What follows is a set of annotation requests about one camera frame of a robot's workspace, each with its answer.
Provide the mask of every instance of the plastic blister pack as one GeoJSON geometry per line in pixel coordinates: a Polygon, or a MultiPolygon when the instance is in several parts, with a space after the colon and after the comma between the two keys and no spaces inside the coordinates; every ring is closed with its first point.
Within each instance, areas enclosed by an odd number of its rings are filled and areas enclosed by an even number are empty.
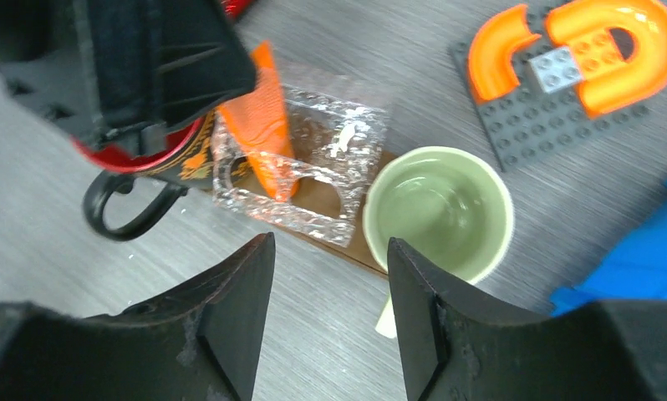
{"type": "Polygon", "coordinates": [[[349,77],[298,64],[277,65],[295,158],[267,152],[257,152],[257,158],[275,175],[275,197],[285,201],[232,184],[237,161],[247,155],[222,121],[211,139],[215,161],[213,199],[228,210],[347,246],[363,195],[377,173],[389,121],[383,107],[390,96],[349,77]],[[341,206],[338,216],[304,209],[288,199],[295,182],[305,177],[336,190],[341,206]]]}

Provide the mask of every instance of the brown cardboard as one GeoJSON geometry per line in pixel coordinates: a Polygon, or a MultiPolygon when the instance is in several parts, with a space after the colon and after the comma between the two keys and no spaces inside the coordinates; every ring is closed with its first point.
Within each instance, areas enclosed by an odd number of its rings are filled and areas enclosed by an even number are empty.
{"type": "MultiPolygon", "coordinates": [[[[380,157],[379,168],[382,169],[396,157],[397,156],[390,152],[383,152],[382,156],[380,157]]],[[[237,182],[237,186],[259,195],[265,195],[264,189],[253,174],[250,174],[247,177],[239,180],[237,182]]],[[[340,211],[339,196],[336,193],[336,190],[331,185],[324,184],[323,182],[316,181],[314,179],[304,179],[301,181],[301,185],[297,191],[297,194],[292,198],[292,203],[296,206],[308,209],[310,211],[315,211],[326,216],[335,217],[339,214],[340,211]]],[[[366,243],[365,237],[363,236],[364,203],[365,198],[363,199],[361,207],[358,210],[358,215],[356,216],[356,230],[354,236],[351,239],[349,246],[345,248],[331,244],[329,242],[319,241],[315,238],[312,238],[311,236],[307,236],[299,232],[294,232],[287,229],[284,230],[291,233],[293,236],[296,236],[297,238],[301,238],[306,242],[314,244],[315,246],[325,250],[328,253],[341,257],[380,276],[387,276],[387,272],[373,259],[373,255],[371,255],[368,244],[366,243]]]]}

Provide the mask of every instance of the orange curved track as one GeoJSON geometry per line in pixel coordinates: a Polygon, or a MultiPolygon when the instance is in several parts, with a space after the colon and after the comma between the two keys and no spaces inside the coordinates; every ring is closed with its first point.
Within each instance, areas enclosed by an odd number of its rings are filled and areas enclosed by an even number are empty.
{"type": "Polygon", "coordinates": [[[667,7],[655,0],[575,0],[552,10],[550,39],[570,47],[585,82],[578,97],[591,117],[646,99],[667,85],[667,7]],[[623,61],[609,29],[634,40],[623,61]]]}
{"type": "Polygon", "coordinates": [[[526,22],[526,4],[499,13],[479,29],[469,49],[469,83],[483,103],[511,93],[521,83],[511,65],[513,54],[538,40],[526,22]]]}

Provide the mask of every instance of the mug handle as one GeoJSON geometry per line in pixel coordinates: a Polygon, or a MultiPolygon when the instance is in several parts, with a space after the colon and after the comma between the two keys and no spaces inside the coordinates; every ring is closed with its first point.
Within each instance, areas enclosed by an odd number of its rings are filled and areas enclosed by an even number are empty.
{"type": "Polygon", "coordinates": [[[161,193],[132,221],[119,228],[109,228],[104,222],[104,208],[116,192],[129,194],[134,186],[132,175],[116,174],[103,170],[92,181],[83,197],[83,214],[88,225],[101,236],[112,241],[131,241],[151,229],[161,217],[186,194],[188,188],[167,183],[161,193]]]}

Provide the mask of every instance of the gray table surface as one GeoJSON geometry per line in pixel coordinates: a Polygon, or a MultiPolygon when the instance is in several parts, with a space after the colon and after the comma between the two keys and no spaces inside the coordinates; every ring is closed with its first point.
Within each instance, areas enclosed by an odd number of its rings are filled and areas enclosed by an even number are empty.
{"type": "MultiPolygon", "coordinates": [[[[496,165],[446,55],[510,0],[261,0],[239,25],[248,46],[395,90],[388,149],[462,148],[496,165]]],[[[480,287],[548,312],[555,287],[580,281],[663,199],[667,89],[642,125],[502,177],[517,232],[480,287]]],[[[98,169],[51,126],[0,95],[0,301],[32,300],[78,317],[118,313],[218,263],[272,228],[191,194],[152,231],[116,244],[83,222],[80,200],[98,169]]],[[[125,221],[158,190],[114,201],[125,221]]],[[[402,400],[397,342],[374,332],[387,283],[275,230],[272,287],[255,399],[402,400]]]]}

